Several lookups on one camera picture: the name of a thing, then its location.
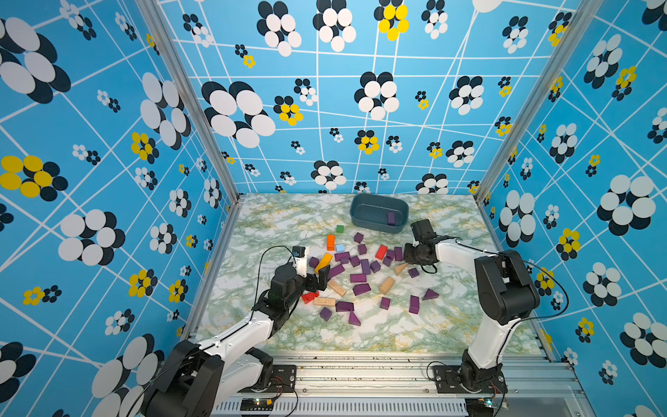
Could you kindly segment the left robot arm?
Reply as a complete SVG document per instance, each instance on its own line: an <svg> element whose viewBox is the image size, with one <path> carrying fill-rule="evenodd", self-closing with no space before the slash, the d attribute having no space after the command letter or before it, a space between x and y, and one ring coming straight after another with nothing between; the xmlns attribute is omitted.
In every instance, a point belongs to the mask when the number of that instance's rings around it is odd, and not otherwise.
<svg viewBox="0 0 667 417"><path fill-rule="evenodd" d="M144 416L210 416L214 408L243 389L264 389L274 360L257 349L293 314L303 293L323 291L330 267L299 274L293 263L274 272L248 318L211 340L178 343L143 393Z"/></svg>

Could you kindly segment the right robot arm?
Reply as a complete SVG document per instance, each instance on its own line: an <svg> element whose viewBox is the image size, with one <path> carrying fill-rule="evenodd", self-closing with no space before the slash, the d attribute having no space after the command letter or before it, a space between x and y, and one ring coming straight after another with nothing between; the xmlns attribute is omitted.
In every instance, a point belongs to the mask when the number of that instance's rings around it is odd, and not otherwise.
<svg viewBox="0 0 667 417"><path fill-rule="evenodd" d="M475 275L483 316L474 341L462 356L460 383L469 391L480 391L502 376L502 358L510 339L540 305L519 254L513 250L492 253L437 239L435 243L406 244L404 260L420 267L447 263Z"/></svg>

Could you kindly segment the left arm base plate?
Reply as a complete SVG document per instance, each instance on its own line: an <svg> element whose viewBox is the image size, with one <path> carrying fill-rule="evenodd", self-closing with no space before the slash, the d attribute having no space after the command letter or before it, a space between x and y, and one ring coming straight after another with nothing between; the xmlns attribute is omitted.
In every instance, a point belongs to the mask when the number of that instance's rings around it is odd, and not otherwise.
<svg viewBox="0 0 667 417"><path fill-rule="evenodd" d="M297 377L297 366L274 364L267 370L262 370L255 380L255 384L244 387L240 393L293 393Z"/></svg>

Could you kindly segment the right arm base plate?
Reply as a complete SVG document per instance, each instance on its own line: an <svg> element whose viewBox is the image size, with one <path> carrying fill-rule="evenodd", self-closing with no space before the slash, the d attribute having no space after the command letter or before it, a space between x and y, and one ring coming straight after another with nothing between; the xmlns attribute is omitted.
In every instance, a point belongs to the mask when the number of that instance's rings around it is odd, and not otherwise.
<svg viewBox="0 0 667 417"><path fill-rule="evenodd" d="M488 369L436 365L428 371L439 394L506 394L507 380L502 365Z"/></svg>

